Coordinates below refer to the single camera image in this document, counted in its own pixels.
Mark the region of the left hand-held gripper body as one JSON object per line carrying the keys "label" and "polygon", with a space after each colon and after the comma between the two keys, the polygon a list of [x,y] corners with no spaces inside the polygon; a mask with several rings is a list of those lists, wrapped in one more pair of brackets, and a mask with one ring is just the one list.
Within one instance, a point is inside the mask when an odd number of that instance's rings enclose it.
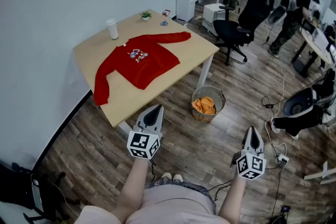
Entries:
{"label": "left hand-held gripper body", "polygon": [[152,159],[161,146],[161,127],[145,129],[135,125],[129,132],[127,149],[133,157]]}

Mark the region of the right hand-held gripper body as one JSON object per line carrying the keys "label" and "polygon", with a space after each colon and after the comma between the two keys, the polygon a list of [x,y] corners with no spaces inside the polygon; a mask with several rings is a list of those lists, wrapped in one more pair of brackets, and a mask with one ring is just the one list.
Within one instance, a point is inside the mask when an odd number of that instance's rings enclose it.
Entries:
{"label": "right hand-held gripper body", "polygon": [[265,173],[267,161],[263,153],[250,153],[245,150],[233,156],[231,166],[236,165],[239,177],[254,180]]}

